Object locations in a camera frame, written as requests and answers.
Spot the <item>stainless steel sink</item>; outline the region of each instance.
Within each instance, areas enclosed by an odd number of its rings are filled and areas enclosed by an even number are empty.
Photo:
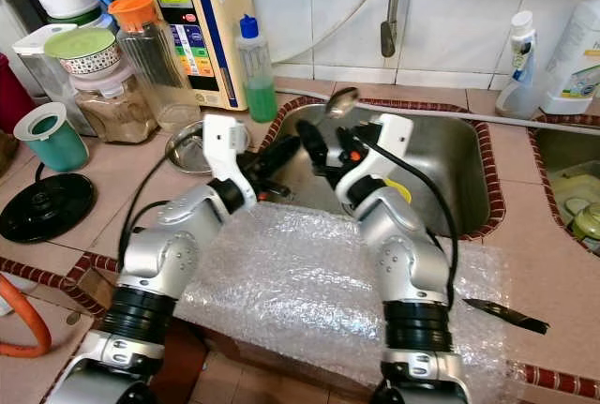
[[[550,182],[573,167],[600,177],[600,137],[540,129],[535,140]]]
[[[306,119],[315,124],[323,115],[322,104],[311,104],[287,113],[277,137],[296,135],[295,123]],[[319,129],[330,147],[330,161],[337,161],[339,144],[335,129],[352,127],[370,120],[375,112],[354,109],[344,118],[325,119]],[[476,231],[489,217],[488,190],[473,127],[454,118],[415,116],[414,129],[405,160],[427,174],[440,188],[456,220],[460,234]],[[448,234],[442,210],[433,194],[419,179],[400,168],[390,179],[404,185],[412,194],[412,207],[437,234]],[[314,176],[308,153],[304,149],[274,177],[292,191],[288,198],[274,197],[273,201],[344,214],[333,190],[322,177]]]
[[[535,141],[566,226],[586,202],[600,201],[600,137],[542,129]]]

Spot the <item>teal cup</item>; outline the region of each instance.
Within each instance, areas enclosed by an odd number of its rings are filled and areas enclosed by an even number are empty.
[[[67,120],[67,109],[61,102],[49,102],[32,110],[17,123],[13,135],[56,172],[77,170],[89,158],[87,146]]]

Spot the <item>bubble wrap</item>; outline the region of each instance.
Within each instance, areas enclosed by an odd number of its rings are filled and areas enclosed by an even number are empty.
[[[461,243],[460,255],[451,331],[473,402],[512,404],[505,323],[460,300],[508,305],[501,253]],[[236,213],[202,253],[175,315],[363,384],[381,379],[383,308],[348,217],[272,203]]]

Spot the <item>patterned bowl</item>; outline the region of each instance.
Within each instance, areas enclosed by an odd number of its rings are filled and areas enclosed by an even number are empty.
[[[44,52],[58,58],[72,76],[102,79],[119,66],[121,51],[108,29],[84,28],[58,34],[44,45]]]

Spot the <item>metal spoon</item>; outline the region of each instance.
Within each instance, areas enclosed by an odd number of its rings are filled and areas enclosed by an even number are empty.
[[[356,87],[342,88],[335,92],[325,104],[325,112],[316,123],[318,126],[325,118],[342,118],[351,111],[358,102],[358,89]]]

